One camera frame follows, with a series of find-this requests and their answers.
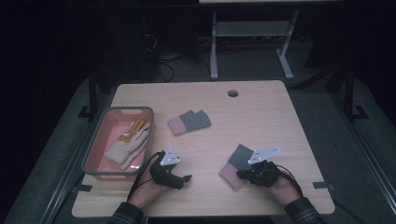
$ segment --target person's arm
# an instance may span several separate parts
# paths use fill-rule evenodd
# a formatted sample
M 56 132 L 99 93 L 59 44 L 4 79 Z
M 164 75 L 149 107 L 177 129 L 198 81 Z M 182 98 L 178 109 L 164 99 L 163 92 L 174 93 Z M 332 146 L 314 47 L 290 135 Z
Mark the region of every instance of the person's arm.
M 326 223 L 314 205 L 307 198 L 302 198 L 286 178 L 280 176 L 273 186 L 265 189 L 285 206 L 285 211 L 294 224 Z
M 131 198 L 126 203 L 121 203 L 109 224 L 137 224 L 140 223 L 143 214 L 143 207 L 152 202 L 158 195 L 169 191 L 171 188 L 164 185 L 157 185 L 151 179 L 149 168 L 143 174 L 140 187 L 136 189 Z

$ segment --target hand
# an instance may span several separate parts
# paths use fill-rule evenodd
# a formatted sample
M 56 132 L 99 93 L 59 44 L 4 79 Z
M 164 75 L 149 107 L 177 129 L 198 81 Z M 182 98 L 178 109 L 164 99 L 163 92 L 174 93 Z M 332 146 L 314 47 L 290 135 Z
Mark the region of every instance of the hand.
M 164 185 L 157 185 L 154 180 L 150 180 L 152 178 L 151 174 L 149 173 L 151 165 L 149 165 L 145 173 L 143 173 L 139 184 L 144 183 L 148 180 L 149 181 L 139 186 L 134 191 L 134 194 L 131 196 L 131 198 L 129 198 L 128 200 L 128 203 L 131 203 L 134 206 L 139 207 L 140 209 L 142 209 L 148 203 L 152 202 L 158 195 L 172 189 Z
M 262 188 L 273 194 L 283 206 L 301 198 L 297 189 L 283 176 L 280 176 L 270 188 Z

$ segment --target table top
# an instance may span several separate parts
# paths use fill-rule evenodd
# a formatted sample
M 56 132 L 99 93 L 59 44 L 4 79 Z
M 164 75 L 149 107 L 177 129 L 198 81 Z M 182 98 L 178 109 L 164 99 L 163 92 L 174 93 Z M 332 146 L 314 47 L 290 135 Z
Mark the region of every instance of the table top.
M 229 91 L 237 91 L 230 97 Z M 283 207 L 266 191 L 247 183 L 233 190 L 219 176 L 239 144 L 250 149 L 279 147 L 269 161 L 288 168 L 304 196 L 321 214 L 334 211 L 304 130 L 288 92 L 280 81 L 194 82 L 120 85 L 112 106 L 149 106 L 155 113 L 151 154 L 172 147 L 180 163 L 172 171 L 192 179 L 144 208 L 147 217 L 264 216 L 284 214 Z M 173 136 L 167 121 L 188 110 L 204 110 L 212 125 Z M 110 217 L 124 202 L 132 182 L 99 181 L 85 175 L 73 207 L 75 217 Z

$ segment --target cable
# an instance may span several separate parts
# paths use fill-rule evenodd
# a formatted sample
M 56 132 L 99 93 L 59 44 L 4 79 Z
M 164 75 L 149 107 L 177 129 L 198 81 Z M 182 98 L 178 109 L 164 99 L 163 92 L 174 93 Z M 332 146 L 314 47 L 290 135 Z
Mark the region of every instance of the cable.
M 161 68 L 159 68 L 159 74 L 158 74 L 158 76 L 160 77 L 160 80 L 162 82 L 165 82 L 165 83 L 170 82 L 175 76 L 175 69 L 171 65 L 168 65 L 168 64 L 165 64 L 165 63 L 159 63 L 158 65 L 162 65 L 162 66 L 168 67 L 171 70 L 172 75 L 168 79 L 166 78 L 166 75 L 165 75 L 165 73 L 163 72 L 163 70 Z
M 338 203 L 335 200 L 332 200 L 334 202 L 335 205 L 337 205 L 338 207 L 340 207 L 341 209 L 343 209 L 346 213 L 348 213 L 350 216 L 352 216 L 353 218 L 355 218 L 360 224 L 364 224 L 364 221 L 361 220 L 359 217 L 355 216 L 352 212 L 350 212 L 347 208 L 345 208 L 343 205 L 341 205 L 340 203 Z
M 139 184 L 140 178 L 142 178 L 143 173 L 145 173 L 145 171 L 147 170 L 147 168 L 149 167 L 149 164 L 151 163 L 152 159 L 154 159 L 154 157 L 159 156 L 160 152 L 156 152 L 154 155 L 152 155 L 150 158 L 148 158 L 145 163 L 143 163 L 142 168 L 140 169 L 139 173 L 137 174 L 136 179 L 134 180 L 134 184 L 131 187 L 131 190 L 129 191 L 127 200 L 129 200 L 129 198 L 131 198 L 131 196 L 134 194 L 134 191 L 139 188 L 142 184 L 148 182 L 144 182 L 142 184 Z

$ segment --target white metal frame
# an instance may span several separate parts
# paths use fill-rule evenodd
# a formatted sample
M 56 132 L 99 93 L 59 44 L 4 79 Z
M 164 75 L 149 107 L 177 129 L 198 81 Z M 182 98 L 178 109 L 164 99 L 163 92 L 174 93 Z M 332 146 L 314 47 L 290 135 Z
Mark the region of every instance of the white metal frame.
M 218 36 L 285 36 L 285 42 L 281 49 L 276 50 L 276 55 L 285 77 L 287 79 L 293 79 L 293 73 L 286 59 L 286 51 L 293 34 L 298 13 L 299 10 L 294 10 L 289 21 L 217 21 L 217 13 L 214 11 L 212 21 L 212 50 L 210 52 L 210 79 L 217 80 L 219 78 L 216 56 L 216 39 Z

